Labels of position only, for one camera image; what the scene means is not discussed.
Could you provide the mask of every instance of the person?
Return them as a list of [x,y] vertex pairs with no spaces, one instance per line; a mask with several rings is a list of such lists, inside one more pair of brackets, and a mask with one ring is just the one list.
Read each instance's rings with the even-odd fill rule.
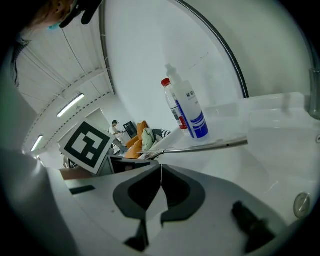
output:
[[113,120],[112,121],[112,125],[109,128],[109,133],[112,135],[118,135],[118,134],[123,134],[124,131],[118,130],[116,128],[117,124],[119,124],[119,122],[117,120]]
[[[124,131],[120,131],[116,128],[117,124],[119,124],[119,122],[117,120],[112,121],[112,126],[110,126],[110,128],[109,128],[110,134],[119,135],[119,134],[124,133]],[[120,149],[120,154],[124,154],[125,152],[127,152],[129,150],[126,146],[122,145],[122,142],[118,138],[115,138],[115,140],[113,141],[113,144],[116,145]]]

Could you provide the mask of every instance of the orange chair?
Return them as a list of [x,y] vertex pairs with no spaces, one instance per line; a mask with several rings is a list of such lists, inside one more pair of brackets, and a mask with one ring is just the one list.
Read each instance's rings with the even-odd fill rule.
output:
[[125,145],[128,149],[130,149],[126,154],[125,158],[132,158],[132,159],[138,159],[141,154],[138,154],[137,152],[142,150],[142,133],[145,128],[148,128],[147,122],[139,122],[136,126],[138,135],[129,140]]

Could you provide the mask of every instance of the fluorescent light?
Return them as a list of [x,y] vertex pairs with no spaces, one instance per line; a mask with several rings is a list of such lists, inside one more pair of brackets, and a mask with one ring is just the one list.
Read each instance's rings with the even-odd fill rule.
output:
[[36,149],[36,147],[38,146],[39,142],[41,141],[41,139],[43,138],[44,136],[43,135],[40,135],[38,137],[38,139],[36,140],[34,146],[32,147],[31,151],[34,151]]
[[64,113],[66,113],[74,104],[76,104],[78,101],[80,101],[85,95],[83,93],[79,94],[77,97],[75,97],[72,101],[68,103],[56,116],[59,118]]

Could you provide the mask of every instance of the white sink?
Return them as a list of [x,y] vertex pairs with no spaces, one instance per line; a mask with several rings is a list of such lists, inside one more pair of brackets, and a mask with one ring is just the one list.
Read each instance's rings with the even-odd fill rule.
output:
[[[158,160],[231,181],[253,194],[291,224],[294,201],[309,193],[318,199],[320,121],[305,110],[300,93],[253,97],[209,107],[204,115],[210,140],[247,135],[248,145],[193,153],[167,153]],[[184,148],[196,142],[175,130],[156,148]]]

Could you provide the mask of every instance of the spray bottle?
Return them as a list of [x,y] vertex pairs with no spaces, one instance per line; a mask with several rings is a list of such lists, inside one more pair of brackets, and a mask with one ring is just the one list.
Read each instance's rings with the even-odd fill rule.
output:
[[192,138],[205,140],[209,137],[207,123],[197,96],[188,80],[182,81],[175,68],[170,64],[167,68],[172,87],[171,93],[178,106]]

